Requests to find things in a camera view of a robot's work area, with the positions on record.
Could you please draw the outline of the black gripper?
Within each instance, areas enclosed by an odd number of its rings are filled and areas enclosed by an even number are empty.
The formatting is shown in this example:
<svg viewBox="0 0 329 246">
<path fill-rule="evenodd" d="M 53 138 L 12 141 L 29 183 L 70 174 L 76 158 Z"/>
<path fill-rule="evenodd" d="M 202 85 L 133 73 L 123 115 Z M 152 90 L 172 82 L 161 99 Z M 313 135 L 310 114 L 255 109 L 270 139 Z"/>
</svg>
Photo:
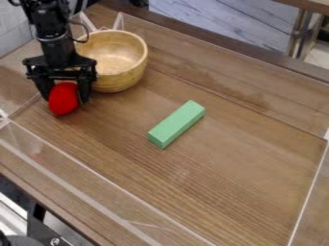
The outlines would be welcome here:
<svg viewBox="0 0 329 246">
<path fill-rule="evenodd" d="M 70 39 L 40 40 L 42 54 L 22 60 L 26 77 L 33 79 L 36 88 L 45 100 L 54 86 L 53 80 L 77 81 L 77 94 L 85 104 L 96 80 L 96 60 L 77 53 Z"/>
</svg>

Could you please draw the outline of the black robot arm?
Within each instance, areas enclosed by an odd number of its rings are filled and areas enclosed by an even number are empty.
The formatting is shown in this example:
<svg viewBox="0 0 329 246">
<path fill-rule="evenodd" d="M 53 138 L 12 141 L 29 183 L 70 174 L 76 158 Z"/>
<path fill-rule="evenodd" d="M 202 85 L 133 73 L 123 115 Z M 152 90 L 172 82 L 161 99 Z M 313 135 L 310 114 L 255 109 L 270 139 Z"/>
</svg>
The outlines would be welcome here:
<svg viewBox="0 0 329 246">
<path fill-rule="evenodd" d="M 81 56 L 76 51 L 74 43 L 87 43 L 88 39 L 73 38 L 68 0 L 6 1 L 12 6 L 21 7 L 28 23 L 34 27 L 34 38 L 42 50 L 41 56 L 21 61 L 26 78 L 46 101 L 56 80 L 74 81 L 78 100 L 84 104 L 96 81 L 96 60 Z"/>
</svg>

